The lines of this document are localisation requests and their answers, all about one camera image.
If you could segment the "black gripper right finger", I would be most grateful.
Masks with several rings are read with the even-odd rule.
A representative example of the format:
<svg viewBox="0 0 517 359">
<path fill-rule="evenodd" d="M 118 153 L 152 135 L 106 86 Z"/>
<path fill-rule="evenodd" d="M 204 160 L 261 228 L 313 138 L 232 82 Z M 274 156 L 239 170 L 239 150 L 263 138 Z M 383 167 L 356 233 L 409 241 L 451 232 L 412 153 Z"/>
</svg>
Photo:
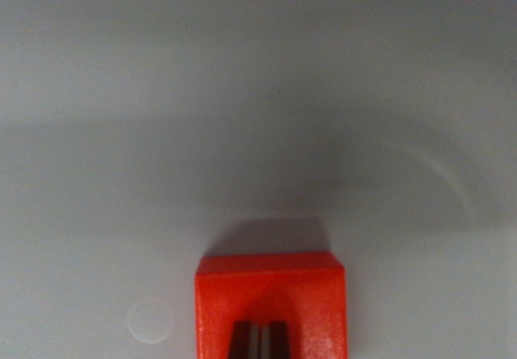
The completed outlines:
<svg viewBox="0 0 517 359">
<path fill-rule="evenodd" d="M 274 321 L 262 327 L 261 331 L 262 359 L 290 359 L 288 324 Z"/>
</svg>

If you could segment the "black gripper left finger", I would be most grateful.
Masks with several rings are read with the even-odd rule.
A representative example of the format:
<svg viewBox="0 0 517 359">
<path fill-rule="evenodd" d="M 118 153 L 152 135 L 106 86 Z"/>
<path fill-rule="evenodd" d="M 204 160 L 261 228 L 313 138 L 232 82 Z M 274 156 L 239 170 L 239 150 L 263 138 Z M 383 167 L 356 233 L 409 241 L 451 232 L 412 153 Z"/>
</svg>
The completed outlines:
<svg viewBox="0 0 517 359">
<path fill-rule="evenodd" d="M 259 359 L 260 326 L 239 320 L 233 324 L 228 359 Z"/>
</svg>

